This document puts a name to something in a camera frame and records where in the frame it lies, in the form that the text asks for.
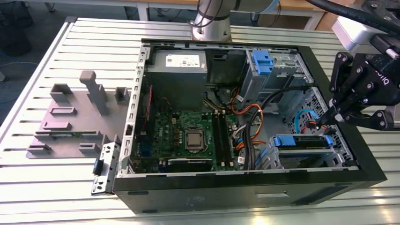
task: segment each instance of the power cable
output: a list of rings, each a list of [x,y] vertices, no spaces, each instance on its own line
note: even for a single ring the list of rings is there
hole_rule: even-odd
[[[323,9],[325,11],[339,15],[358,23],[362,23],[393,36],[400,36],[400,26],[394,23],[386,21],[378,16],[366,13],[361,10],[353,9],[350,7],[335,4],[334,2],[326,0],[305,0],[307,3],[315,7]]]

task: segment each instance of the label sticker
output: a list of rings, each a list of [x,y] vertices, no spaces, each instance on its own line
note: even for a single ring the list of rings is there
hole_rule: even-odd
[[[198,55],[166,55],[166,67],[199,67]]]
[[[235,96],[235,99],[237,99],[237,101],[239,101],[239,102],[242,102],[242,100],[243,100],[243,98],[242,98],[239,95]]]
[[[237,163],[243,164],[243,157],[237,157]]]

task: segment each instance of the slotted aluminum table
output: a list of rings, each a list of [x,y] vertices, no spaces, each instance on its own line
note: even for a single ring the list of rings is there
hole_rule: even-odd
[[[54,83],[82,89],[82,69],[105,89],[130,86],[141,38],[189,39],[183,23],[78,18],[65,22],[0,128],[0,223],[393,224],[400,223],[400,134],[359,128],[387,181],[318,205],[134,215],[114,196],[90,197],[93,158],[26,159]],[[326,74],[342,50],[330,32],[231,26],[233,42],[307,45]]]

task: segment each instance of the metal bracket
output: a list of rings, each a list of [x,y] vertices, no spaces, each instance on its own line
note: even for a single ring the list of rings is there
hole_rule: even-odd
[[[119,156],[119,144],[110,142],[102,145],[101,154],[94,163],[94,180],[91,185],[91,196],[113,195],[111,186],[117,172]]]

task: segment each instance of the blue plastic latch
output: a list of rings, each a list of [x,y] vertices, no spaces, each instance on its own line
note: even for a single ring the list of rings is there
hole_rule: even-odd
[[[281,145],[279,139],[277,137],[273,138],[274,147],[278,147]]]
[[[257,66],[258,75],[269,75],[273,69],[273,58],[265,50],[253,50],[251,58]]]
[[[329,135],[325,136],[325,141],[326,141],[327,146],[331,147],[333,146],[333,139]]]
[[[294,137],[291,135],[278,135],[279,146],[295,146]]]

